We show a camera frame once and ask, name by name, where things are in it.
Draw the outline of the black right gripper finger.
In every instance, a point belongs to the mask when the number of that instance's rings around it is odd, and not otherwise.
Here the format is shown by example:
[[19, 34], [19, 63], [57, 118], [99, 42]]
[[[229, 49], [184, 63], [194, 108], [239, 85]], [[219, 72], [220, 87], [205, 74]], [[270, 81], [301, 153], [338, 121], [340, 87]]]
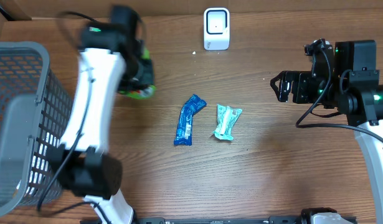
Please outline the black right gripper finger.
[[301, 73], [301, 71], [285, 70], [285, 71], [280, 72], [274, 78], [272, 78], [270, 80], [270, 83], [275, 84], [277, 81], [280, 81], [280, 82], [287, 81], [287, 82], [291, 83], [291, 82], [296, 81], [298, 79], [298, 77], [300, 76], [300, 73]]
[[292, 77], [276, 76], [270, 80], [270, 86], [275, 92], [279, 102], [287, 102], [288, 96], [291, 93]]

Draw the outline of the green candy bag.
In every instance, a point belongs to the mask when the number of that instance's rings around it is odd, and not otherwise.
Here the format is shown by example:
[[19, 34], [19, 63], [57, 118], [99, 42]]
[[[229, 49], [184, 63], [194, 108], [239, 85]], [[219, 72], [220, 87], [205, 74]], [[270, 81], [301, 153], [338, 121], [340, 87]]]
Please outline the green candy bag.
[[154, 95], [154, 69], [149, 50], [143, 47], [135, 67], [129, 63], [118, 86], [118, 92], [134, 99], [147, 99]]

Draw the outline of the teal white snack packet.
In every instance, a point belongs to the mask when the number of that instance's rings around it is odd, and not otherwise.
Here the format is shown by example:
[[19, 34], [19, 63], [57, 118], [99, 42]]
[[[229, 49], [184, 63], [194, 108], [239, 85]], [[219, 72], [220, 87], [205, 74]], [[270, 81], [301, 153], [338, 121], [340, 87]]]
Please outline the teal white snack packet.
[[217, 127], [212, 132], [213, 135], [219, 140], [233, 141], [231, 132], [242, 111], [240, 108], [217, 104]]

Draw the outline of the blue snack bar wrapper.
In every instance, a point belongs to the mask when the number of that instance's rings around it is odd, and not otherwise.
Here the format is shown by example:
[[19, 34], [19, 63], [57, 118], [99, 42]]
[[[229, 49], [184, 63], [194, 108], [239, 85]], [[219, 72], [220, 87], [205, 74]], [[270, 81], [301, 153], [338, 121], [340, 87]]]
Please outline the blue snack bar wrapper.
[[192, 145], [192, 118], [206, 107], [207, 103], [197, 95], [193, 94], [182, 106], [177, 124], [174, 145]]

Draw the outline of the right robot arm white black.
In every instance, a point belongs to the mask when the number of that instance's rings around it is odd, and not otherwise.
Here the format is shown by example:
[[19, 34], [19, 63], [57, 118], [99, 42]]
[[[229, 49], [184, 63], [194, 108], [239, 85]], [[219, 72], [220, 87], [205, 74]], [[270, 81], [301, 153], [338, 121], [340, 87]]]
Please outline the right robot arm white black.
[[[363, 154], [376, 210], [383, 223], [383, 85], [376, 68], [375, 40], [353, 40], [331, 45], [317, 39], [304, 46], [310, 57], [309, 71], [284, 70], [270, 81], [277, 100], [309, 104], [297, 120], [297, 128], [342, 128], [354, 131]], [[302, 121], [317, 106], [333, 109], [328, 118], [346, 115], [347, 124]]]

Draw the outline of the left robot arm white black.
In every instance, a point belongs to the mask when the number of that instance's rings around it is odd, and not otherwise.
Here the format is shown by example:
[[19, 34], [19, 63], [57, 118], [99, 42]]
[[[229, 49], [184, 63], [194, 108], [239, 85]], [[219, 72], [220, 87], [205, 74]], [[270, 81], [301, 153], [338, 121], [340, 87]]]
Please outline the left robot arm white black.
[[47, 151], [53, 181], [93, 207], [98, 223], [137, 223], [121, 192], [122, 163], [108, 153], [115, 96], [154, 95], [153, 62], [146, 28], [128, 6], [114, 5], [108, 22], [89, 18], [78, 52], [78, 83], [69, 122], [57, 149]]

